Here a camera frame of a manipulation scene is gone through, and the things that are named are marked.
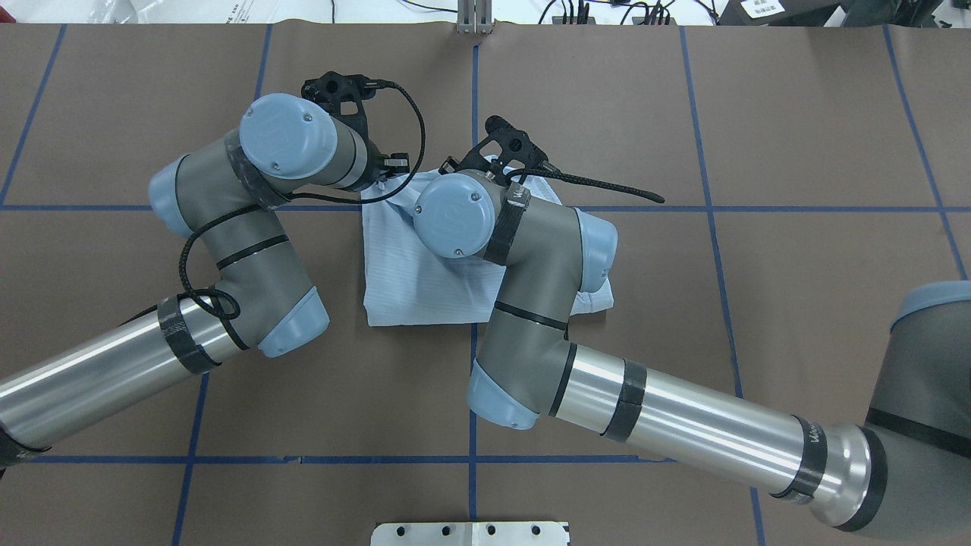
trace white label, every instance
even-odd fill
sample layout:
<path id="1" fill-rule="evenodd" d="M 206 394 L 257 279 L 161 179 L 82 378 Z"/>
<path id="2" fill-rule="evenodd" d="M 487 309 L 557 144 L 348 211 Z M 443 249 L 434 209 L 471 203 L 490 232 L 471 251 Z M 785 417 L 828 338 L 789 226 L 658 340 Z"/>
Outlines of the white label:
<path id="1" fill-rule="evenodd" d="M 779 0 L 745 0 L 742 2 L 742 7 L 745 8 L 745 13 L 753 19 L 773 16 L 786 10 L 779 3 Z"/>

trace metal tube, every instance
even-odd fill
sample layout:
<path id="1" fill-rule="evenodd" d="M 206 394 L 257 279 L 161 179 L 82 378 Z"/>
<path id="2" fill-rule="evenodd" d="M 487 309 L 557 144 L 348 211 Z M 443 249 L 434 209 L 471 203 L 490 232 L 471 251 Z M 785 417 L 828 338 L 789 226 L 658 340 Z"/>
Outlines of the metal tube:
<path id="1" fill-rule="evenodd" d="M 604 433 L 618 407 L 624 368 L 621 358 L 578 346 L 556 416 Z M 803 453 L 796 418 L 651 369 L 645 385 L 627 443 L 770 493 L 792 483 Z"/>
<path id="2" fill-rule="evenodd" d="M 240 352 L 218 319 L 191 300 L 181 304 L 212 359 Z M 0 427 L 43 449 L 191 376 L 148 314 L 0 383 Z"/>

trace white metal plate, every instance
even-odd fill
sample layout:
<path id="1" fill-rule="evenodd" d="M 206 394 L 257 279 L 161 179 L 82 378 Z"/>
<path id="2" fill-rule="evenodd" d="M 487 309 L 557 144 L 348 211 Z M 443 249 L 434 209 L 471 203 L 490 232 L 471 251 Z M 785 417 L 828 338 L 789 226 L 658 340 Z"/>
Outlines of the white metal plate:
<path id="1" fill-rule="evenodd" d="M 381 524 L 371 546 L 570 546 L 565 522 Z"/>

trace light blue fabric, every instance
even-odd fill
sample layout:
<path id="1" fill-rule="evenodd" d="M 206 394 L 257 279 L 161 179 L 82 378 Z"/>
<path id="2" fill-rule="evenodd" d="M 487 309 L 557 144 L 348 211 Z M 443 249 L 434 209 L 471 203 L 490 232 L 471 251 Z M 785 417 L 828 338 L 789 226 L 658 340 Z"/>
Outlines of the light blue fabric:
<path id="1" fill-rule="evenodd" d="M 362 207 L 364 308 L 371 326 L 488 322 L 505 267 L 473 256 L 437 257 L 421 244 L 414 230 L 411 214 L 415 203 L 421 191 L 440 176 L 438 171 L 418 173 L 388 201 Z M 378 197 L 404 180 L 400 176 L 373 185 L 361 197 Z M 527 177 L 525 186 L 534 197 L 560 203 L 546 179 Z M 613 306 L 608 280 L 595 293 L 578 293 L 572 314 Z"/>

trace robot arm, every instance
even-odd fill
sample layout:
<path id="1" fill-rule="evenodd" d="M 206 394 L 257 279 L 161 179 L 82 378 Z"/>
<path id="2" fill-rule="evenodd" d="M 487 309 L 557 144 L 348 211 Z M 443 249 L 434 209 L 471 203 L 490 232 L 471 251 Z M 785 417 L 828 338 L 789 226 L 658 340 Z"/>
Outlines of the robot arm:
<path id="1" fill-rule="evenodd" d="M 909 296 L 866 424 L 822 427 L 570 342 L 576 292 L 599 289 L 613 263 L 613 226 L 530 199 L 499 178 L 503 155 L 451 165 L 418 200 L 419 237 L 441 257 L 507 266 L 467 393 L 479 416 L 516 429 L 557 417 L 806 504 L 843 531 L 971 530 L 971 283 Z"/>
<path id="2" fill-rule="evenodd" d="M 305 98 L 266 95 L 238 129 L 156 174 L 153 210 L 202 239 L 219 281 L 0 382 L 0 468 L 250 347 L 272 358 L 323 333 L 317 288 L 273 210 L 306 184 L 360 191 L 408 171 L 405 155 L 382 155 L 367 138 L 361 100 L 387 86 L 330 72 L 304 83 Z M 356 114 L 342 116 L 351 101 Z"/>

